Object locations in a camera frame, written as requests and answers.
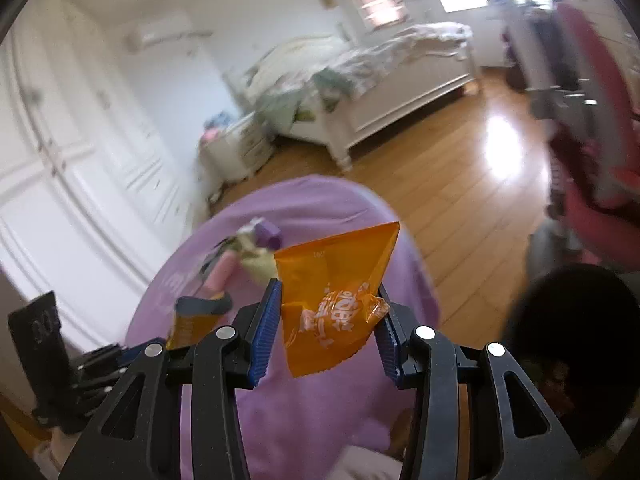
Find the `orange snack bag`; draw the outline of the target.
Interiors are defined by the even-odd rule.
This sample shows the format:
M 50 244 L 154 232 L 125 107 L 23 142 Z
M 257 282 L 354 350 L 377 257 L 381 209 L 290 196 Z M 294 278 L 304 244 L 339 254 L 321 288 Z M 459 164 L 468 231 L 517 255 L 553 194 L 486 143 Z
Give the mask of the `orange snack bag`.
M 378 296 L 400 223 L 390 222 L 281 249 L 282 336 L 295 378 L 322 373 L 367 343 L 390 307 Z

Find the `purple white spray bottle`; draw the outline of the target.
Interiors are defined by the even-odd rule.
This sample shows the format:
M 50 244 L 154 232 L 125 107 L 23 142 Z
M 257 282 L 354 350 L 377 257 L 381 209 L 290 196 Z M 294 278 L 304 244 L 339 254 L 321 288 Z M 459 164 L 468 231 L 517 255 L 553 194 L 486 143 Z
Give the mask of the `purple white spray bottle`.
M 264 217 L 254 217 L 245 223 L 235 237 L 243 247 L 264 248 L 270 252 L 276 252 L 283 244 L 282 231 Z

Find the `black trash bin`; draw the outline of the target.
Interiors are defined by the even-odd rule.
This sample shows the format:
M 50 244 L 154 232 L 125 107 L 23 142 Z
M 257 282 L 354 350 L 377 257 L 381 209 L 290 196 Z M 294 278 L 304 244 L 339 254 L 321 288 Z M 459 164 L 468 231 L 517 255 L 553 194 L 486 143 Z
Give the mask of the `black trash bin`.
M 638 399 L 638 299 L 602 266 L 571 264 L 533 281 L 501 342 L 582 456 L 605 446 Z

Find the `pink tube package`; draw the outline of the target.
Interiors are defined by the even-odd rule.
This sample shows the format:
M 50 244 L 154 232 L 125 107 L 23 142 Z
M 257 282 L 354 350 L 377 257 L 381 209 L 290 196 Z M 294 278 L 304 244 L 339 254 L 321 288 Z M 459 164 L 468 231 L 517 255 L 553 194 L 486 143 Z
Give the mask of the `pink tube package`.
M 226 286 L 236 267 L 239 265 L 239 254 L 234 250 L 226 250 L 215 262 L 213 269 L 204 280 L 201 292 L 205 298 L 219 296 Z

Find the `purple round tablecloth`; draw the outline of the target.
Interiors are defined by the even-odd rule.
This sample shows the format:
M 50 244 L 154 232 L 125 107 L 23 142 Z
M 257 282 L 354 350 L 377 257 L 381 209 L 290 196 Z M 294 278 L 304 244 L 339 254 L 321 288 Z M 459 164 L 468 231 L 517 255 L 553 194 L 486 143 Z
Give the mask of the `purple round tablecloth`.
M 190 292 L 198 266 L 258 217 L 280 229 L 286 247 L 398 219 L 373 191 L 340 178 L 302 177 L 250 193 L 202 224 L 169 257 L 134 312 L 126 344 L 167 337 L 174 304 Z M 375 340 L 358 351 L 332 350 L 311 336 L 288 349 L 289 333 L 280 329 L 259 385 L 236 395 L 252 478 L 324 479 L 349 445 L 380 457 L 413 395 L 385 376 Z

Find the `white nightstand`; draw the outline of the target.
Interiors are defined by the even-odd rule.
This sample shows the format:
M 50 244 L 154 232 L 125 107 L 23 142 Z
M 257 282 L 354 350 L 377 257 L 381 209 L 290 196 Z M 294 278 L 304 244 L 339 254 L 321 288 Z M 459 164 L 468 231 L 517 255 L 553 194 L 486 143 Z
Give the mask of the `white nightstand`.
M 202 144 L 201 151 L 228 184 L 254 177 L 273 155 L 255 114 L 248 114 Z

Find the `white wardrobe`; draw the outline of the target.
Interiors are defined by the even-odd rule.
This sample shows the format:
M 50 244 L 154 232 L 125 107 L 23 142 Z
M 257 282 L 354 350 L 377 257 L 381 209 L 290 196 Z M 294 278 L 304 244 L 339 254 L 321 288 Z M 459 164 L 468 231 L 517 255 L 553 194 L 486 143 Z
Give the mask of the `white wardrobe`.
M 53 292 L 65 339 L 124 338 L 160 267 L 205 208 L 169 157 L 100 25 L 28 0 L 1 44 L 1 266 Z

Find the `white wooden bed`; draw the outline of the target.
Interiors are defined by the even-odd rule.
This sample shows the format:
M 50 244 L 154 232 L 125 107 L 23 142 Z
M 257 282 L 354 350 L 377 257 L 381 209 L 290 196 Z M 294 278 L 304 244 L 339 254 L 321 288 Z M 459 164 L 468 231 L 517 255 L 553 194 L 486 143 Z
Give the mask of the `white wooden bed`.
M 472 40 L 471 27 L 457 22 L 409 26 L 372 47 L 297 37 L 227 81 L 258 122 L 324 146 L 347 172 L 354 146 L 480 79 Z

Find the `white air conditioner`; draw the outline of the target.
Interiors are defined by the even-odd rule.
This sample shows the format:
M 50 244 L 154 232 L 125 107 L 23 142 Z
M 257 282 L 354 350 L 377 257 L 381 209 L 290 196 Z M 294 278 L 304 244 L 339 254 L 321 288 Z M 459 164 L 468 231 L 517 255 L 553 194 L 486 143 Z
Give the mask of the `white air conditioner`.
M 211 30 L 195 28 L 185 13 L 172 12 L 131 25 L 122 42 L 130 53 L 139 53 L 168 42 L 211 36 Z

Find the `pink grey desk chair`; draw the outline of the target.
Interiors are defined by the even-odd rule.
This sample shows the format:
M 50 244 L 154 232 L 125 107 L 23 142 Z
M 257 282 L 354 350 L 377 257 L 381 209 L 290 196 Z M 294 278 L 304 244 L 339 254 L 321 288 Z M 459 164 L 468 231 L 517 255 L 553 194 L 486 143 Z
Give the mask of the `pink grey desk chair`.
M 501 0 L 511 47 L 544 124 L 549 203 L 529 237 L 530 278 L 573 262 L 639 269 L 639 116 L 614 58 L 582 11 Z

